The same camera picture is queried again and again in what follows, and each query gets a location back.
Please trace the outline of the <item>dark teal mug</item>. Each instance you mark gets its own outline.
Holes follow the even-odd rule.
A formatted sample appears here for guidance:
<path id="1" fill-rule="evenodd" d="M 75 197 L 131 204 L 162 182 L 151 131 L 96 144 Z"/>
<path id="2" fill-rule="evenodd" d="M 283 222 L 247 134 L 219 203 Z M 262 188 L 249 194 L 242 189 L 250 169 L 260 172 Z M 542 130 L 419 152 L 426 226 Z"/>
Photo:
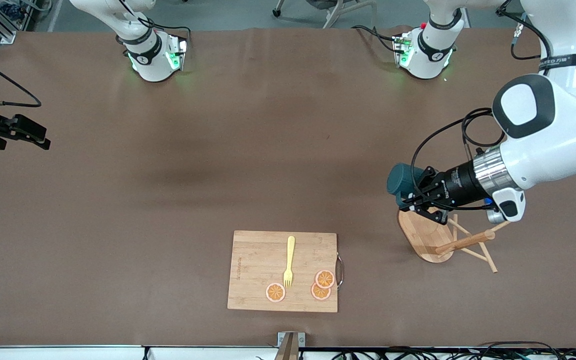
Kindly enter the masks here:
<path id="1" fill-rule="evenodd" d="M 395 197 L 399 208 L 408 208 L 407 200 L 411 194 L 415 193 L 414 183 L 418 183 L 422 178 L 425 169 L 410 166 L 404 162 L 398 162 L 388 174 L 386 189 Z"/>

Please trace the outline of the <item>wooden mug rack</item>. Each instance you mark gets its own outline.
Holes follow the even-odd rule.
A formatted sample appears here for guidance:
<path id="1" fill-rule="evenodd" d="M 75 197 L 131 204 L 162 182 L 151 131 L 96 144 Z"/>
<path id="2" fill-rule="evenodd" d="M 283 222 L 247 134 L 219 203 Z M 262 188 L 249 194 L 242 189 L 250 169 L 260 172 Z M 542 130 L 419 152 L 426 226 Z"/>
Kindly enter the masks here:
<path id="1" fill-rule="evenodd" d="M 448 218 L 447 224 L 440 224 L 411 210 L 400 210 L 397 221 L 403 235 L 421 260 L 430 264 L 443 264 L 450 260 L 454 253 L 463 252 L 487 263 L 494 274 L 498 273 L 498 267 L 486 243 L 495 239 L 497 232 L 511 223 L 506 220 L 473 234 L 458 223 L 457 214 Z"/>

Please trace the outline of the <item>orange slice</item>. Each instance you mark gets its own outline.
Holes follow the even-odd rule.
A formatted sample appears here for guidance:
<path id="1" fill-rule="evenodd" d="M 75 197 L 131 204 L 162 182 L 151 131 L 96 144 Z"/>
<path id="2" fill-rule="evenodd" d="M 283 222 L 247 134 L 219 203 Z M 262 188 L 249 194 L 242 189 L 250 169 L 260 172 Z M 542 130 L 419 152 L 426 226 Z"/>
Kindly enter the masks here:
<path id="1" fill-rule="evenodd" d="M 314 276 L 314 285 L 320 289 L 331 289 L 335 284 L 335 273 L 329 269 L 322 269 Z"/>
<path id="2" fill-rule="evenodd" d="M 265 289 L 266 299 L 272 303 L 279 303 L 285 299 L 286 288 L 278 282 L 270 283 Z"/>
<path id="3" fill-rule="evenodd" d="M 324 287 L 320 287 L 320 285 L 318 285 L 316 282 L 314 282 L 311 287 L 310 287 L 310 293 L 311 296 L 313 296 L 313 298 L 315 300 L 318 301 L 324 301 L 327 300 L 331 294 L 332 294 L 332 288 L 324 288 Z"/>

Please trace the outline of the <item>yellow plastic fork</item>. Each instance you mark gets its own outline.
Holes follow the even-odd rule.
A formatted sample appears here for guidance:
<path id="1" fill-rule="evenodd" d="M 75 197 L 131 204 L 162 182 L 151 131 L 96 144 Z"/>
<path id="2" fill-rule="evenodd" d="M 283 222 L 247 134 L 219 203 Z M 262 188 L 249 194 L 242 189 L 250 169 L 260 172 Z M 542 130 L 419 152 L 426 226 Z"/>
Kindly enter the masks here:
<path id="1" fill-rule="evenodd" d="M 283 286 L 285 289 L 290 289 L 292 282 L 293 282 L 293 260 L 294 260 L 294 251 L 296 245 L 296 238 L 294 235 L 289 235 L 288 239 L 286 240 L 286 267 L 285 271 L 283 272 Z"/>

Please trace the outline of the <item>bamboo cutting board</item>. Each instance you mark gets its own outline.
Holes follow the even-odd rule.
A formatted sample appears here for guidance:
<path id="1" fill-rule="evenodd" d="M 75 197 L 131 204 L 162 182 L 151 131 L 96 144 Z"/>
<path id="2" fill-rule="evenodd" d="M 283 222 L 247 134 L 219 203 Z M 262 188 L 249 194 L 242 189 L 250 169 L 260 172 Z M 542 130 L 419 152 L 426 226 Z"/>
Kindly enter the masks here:
<path id="1" fill-rule="evenodd" d="M 287 240 L 295 236 L 293 281 L 285 298 L 273 303 L 266 287 L 283 284 Z M 337 313 L 338 235 L 325 232 L 236 230 L 231 249 L 227 308 L 261 312 Z M 336 284 L 327 300 L 311 296 L 318 271 L 333 271 Z"/>

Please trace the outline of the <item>grey office chair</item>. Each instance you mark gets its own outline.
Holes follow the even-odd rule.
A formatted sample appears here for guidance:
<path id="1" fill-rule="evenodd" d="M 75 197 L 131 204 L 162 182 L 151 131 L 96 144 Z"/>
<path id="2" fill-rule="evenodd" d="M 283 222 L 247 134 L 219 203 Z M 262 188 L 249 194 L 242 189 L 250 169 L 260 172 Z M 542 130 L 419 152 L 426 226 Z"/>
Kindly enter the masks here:
<path id="1" fill-rule="evenodd" d="M 326 12 L 326 22 L 323 28 L 331 28 L 334 23 L 345 14 L 352 13 L 354 11 L 370 8 L 371 27 L 377 25 L 377 1 L 376 0 L 304 0 L 311 7 L 316 10 L 322 10 Z"/>

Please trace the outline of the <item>white table front rail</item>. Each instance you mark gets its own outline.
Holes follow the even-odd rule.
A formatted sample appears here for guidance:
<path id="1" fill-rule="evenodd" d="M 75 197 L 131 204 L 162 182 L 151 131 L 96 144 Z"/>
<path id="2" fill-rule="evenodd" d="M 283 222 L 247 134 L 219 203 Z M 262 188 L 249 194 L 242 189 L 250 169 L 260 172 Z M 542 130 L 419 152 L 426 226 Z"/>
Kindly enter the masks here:
<path id="1" fill-rule="evenodd" d="M 274 360 L 272 347 L 0 347 L 0 360 Z M 566 356 L 519 350 L 502 354 L 502 349 L 488 352 L 476 349 L 451 352 L 302 350 L 304 360 L 576 360 L 576 353 Z"/>

